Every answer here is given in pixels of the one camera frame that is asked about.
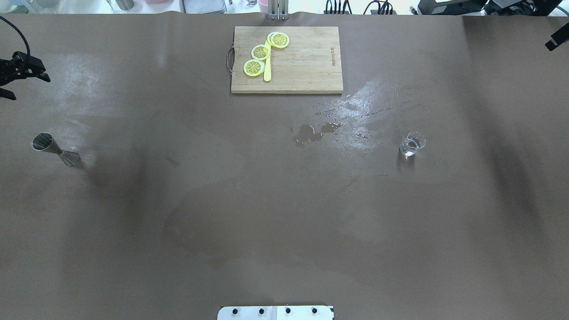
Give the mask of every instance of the pink cup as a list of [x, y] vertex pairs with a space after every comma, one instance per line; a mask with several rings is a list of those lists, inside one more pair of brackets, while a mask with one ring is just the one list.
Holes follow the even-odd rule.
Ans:
[[269, 13], [269, 0], [259, 0], [257, 2], [262, 13]]

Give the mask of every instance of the metal jigger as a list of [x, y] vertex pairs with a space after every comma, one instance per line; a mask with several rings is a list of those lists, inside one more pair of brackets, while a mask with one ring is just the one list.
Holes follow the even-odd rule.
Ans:
[[76, 165], [80, 160], [81, 156], [77, 152], [64, 151], [59, 149], [57, 142], [53, 139], [49, 133], [40, 133], [32, 142], [32, 147], [34, 150], [55, 153], [59, 158], [65, 163], [66, 166], [72, 167]]

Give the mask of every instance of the cutting board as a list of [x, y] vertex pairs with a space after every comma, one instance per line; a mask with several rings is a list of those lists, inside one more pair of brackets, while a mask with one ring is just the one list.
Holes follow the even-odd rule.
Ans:
[[[290, 38], [288, 47], [271, 49], [273, 78], [249, 77], [243, 65], [251, 49], [273, 31]], [[235, 27], [233, 93], [343, 93], [338, 27]]]

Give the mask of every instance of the metal handle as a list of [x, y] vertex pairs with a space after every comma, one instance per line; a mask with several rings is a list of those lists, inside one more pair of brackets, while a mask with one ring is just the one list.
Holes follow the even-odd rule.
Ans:
[[235, 63], [235, 42], [231, 44], [231, 48], [227, 52], [227, 58], [225, 59], [225, 65], [227, 65], [227, 69], [229, 69], [230, 74], [233, 74], [233, 63], [231, 67], [229, 66], [229, 54], [233, 51], [233, 63]]

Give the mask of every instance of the yellow knife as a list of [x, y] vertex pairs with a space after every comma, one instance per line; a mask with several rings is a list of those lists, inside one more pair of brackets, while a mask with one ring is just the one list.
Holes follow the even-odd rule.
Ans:
[[265, 82], [271, 81], [272, 74], [271, 74], [271, 44], [269, 41], [265, 41], [265, 45], [269, 47], [269, 56], [265, 60], [265, 72], [263, 73], [263, 80]]

